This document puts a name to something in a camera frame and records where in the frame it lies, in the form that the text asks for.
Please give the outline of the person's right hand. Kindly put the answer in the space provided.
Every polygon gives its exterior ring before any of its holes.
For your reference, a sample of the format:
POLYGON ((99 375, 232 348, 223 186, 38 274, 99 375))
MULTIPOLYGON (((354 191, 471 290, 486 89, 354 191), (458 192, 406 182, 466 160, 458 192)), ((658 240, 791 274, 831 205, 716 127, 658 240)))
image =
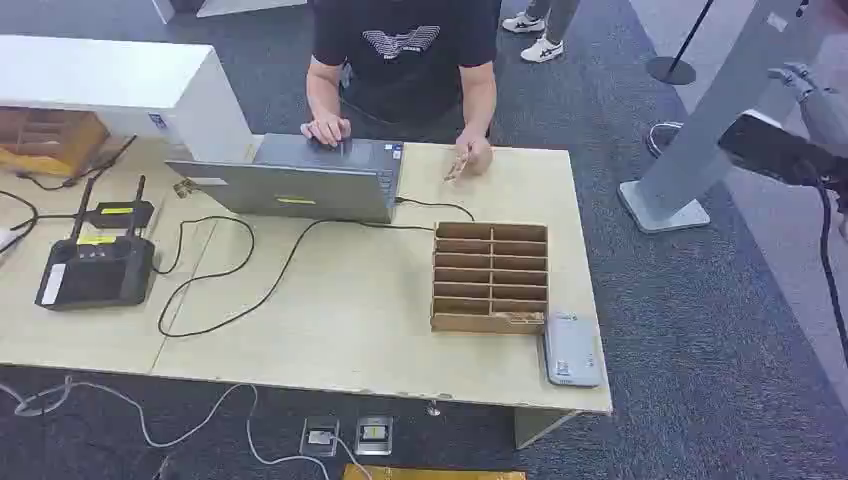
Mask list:
POLYGON ((335 114, 325 114, 300 126, 301 133, 309 140, 335 148, 351 136, 352 128, 348 119, 335 114))

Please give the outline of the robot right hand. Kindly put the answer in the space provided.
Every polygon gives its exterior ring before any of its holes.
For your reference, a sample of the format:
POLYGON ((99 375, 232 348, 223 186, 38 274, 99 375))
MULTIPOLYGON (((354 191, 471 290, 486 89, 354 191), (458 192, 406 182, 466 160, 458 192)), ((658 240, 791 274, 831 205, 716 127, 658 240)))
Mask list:
POLYGON ((803 63, 787 62, 768 70, 770 79, 790 89, 800 107, 809 140, 834 155, 847 155, 847 109, 839 93, 823 87, 803 63))

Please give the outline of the person's left hand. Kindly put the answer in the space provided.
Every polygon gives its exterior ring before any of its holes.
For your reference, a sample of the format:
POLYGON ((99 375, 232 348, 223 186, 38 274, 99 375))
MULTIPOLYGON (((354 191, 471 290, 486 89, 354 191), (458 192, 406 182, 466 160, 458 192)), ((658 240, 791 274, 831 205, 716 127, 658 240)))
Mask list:
POLYGON ((484 174, 493 160, 492 146, 484 132, 463 130, 455 142, 456 176, 479 176, 484 174))

